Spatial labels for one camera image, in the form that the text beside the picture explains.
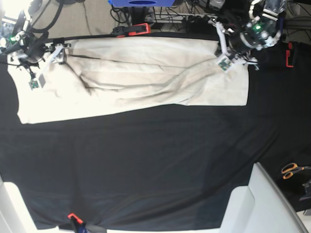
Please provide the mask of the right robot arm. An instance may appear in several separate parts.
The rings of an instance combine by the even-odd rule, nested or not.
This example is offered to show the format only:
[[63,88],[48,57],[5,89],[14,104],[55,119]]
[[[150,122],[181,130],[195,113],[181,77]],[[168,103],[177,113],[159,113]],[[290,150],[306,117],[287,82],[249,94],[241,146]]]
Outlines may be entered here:
[[0,55],[8,61],[0,61],[2,65],[19,68],[29,74],[31,90],[43,88],[46,84],[45,71],[52,63],[63,65],[67,60],[65,50],[71,47],[64,39],[55,39],[47,44],[49,29],[57,22],[65,5],[60,0],[56,14],[43,29],[36,29],[38,19],[32,21],[31,8],[35,5],[32,0],[22,6],[17,17],[4,16],[0,25]]

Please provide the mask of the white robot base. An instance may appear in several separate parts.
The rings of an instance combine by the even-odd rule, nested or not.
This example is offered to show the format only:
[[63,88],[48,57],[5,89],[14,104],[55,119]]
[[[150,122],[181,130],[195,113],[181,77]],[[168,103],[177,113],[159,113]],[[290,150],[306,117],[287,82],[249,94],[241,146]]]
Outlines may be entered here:
[[218,157],[127,167],[106,187],[109,233],[305,233],[259,162]]
[[37,229],[18,187],[0,181],[0,231],[2,233],[58,233],[59,228]]

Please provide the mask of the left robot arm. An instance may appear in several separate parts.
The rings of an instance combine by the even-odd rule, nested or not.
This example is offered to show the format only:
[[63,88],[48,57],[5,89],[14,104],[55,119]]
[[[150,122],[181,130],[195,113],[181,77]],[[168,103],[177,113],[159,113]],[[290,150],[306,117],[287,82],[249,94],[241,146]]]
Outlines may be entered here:
[[248,5],[246,20],[229,11],[208,17],[219,38],[217,65],[225,72],[235,65],[251,65],[259,70],[260,62],[251,51],[273,47],[282,36],[280,16],[286,9],[285,0],[251,0]]

